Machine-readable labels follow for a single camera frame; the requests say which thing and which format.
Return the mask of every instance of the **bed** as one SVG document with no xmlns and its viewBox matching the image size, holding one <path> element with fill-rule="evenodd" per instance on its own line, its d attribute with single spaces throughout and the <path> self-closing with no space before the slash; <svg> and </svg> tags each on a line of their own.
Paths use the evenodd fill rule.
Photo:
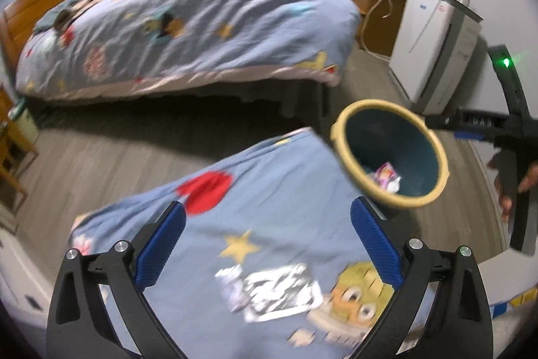
<svg viewBox="0 0 538 359">
<path fill-rule="evenodd" d="M 47 102 L 261 92 L 292 115 L 324 107 L 359 20 L 351 0 L 17 0 L 0 37 L 17 90 Z"/>
</svg>

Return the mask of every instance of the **yellow rim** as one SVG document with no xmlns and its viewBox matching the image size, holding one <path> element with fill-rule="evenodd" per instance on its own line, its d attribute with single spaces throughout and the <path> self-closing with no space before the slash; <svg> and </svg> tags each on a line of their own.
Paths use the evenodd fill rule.
<svg viewBox="0 0 538 359">
<path fill-rule="evenodd" d="M 381 189 L 368 175 L 364 172 L 364 169 L 357 163 L 354 158 L 345 136 L 345 126 L 348 119 L 355 113 L 366 109 L 378 109 L 386 110 L 396 113 L 408 120 L 414 126 L 416 126 L 420 132 L 426 136 L 435 151 L 439 163 L 439 174 L 437 175 L 437 184 L 430 193 L 423 196 L 405 196 L 398 195 L 397 193 L 390 193 Z M 432 130 L 426 127 L 424 121 L 416 114 L 411 113 L 409 110 L 403 107 L 381 99 L 365 99 L 363 101 L 357 101 L 351 105 L 348 105 L 342 113 L 338 116 L 338 119 L 331 128 L 331 140 L 335 145 L 335 149 L 340 155 L 343 163 L 349 172 L 360 185 L 360 188 L 370 195 L 375 201 L 379 201 L 384 205 L 390 207 L 396 207 L 400 209 L 416 209 L 418 207 L 425 206 L 441 194 L 447 185 L 447 180 L 450 175 L 448 170 L 448 159 L 445 152 L 445 148 L 440 143 L 440 140 Z"/>
</svg>

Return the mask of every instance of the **bed leg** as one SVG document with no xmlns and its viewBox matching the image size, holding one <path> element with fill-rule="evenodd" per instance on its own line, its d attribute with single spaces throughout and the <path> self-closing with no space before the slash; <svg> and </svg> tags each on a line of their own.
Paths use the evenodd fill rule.
<svg viewBox="0 0 538 359">
<path fill-rule="evenodd" d="M 331 110 L 330 106 L 330 91 L 327 84 L 321 85 L 321 115 L 326 118 Z"/>
</svg>

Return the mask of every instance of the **finger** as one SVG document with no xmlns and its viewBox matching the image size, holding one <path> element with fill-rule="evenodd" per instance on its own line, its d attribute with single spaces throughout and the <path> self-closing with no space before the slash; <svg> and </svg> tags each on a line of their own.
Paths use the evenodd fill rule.
<svg viewBox="0 0 538 359">
<path fill-rule="evenodd" d="M 534 162 L 529 167 L 529 171 L 521 180 L 521 183 L 519 183 L 519 187 L 517 188 L 517 191 L 519 193 L 528 191 L 532 186 L 538 184 L 538 163 Z"/>
<path fill-rule="evenodd" d="M 508 198 L 507 196 L 503 196 L 501 198 L 501 207 L 502 207 L 502 211 L 506 211 L 506 212 L 510 212 L 510 209 L 512 208 L 512 200 L 510 198 Z"/>
<path fill-rule="evenodd" d="M 497 193 L 499 195 L 502 194 L 501 180 L 498 175 L 495 177 L 493 184 L 495 185 L 495 190 L 497 191 Z"/>
</svg>

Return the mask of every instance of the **human hand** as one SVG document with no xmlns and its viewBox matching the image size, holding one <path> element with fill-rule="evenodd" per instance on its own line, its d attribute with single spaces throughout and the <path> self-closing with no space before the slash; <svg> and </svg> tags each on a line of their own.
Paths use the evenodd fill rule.
<svg viewBox="0 0 538 359">
<path fill-rule="evenodd" d="M 488 163 L 489 169 L 496 169 L 493 161 Z M 527 171 L 525 177 L 521 180 L 519 183 L 519 186 L 517 187 L 517 193 L 523 193 L 531 189 L 531 187 L 538 184 L 538 162 L 534 162 L 529 166 L 529 170 Z M 502 190 L 501 182 L 499 179 L 499 175 L 495 178 L 495 189 L 497 193 L 499 194 L 499 205 L 502 207 L 502 215 L 501 219 L 503 222 L 508 222 L 508 216 L 510 213 L 510 210 L 512 209 L 512 203 L 513 200 L 506 196 Z"/>
</svg>

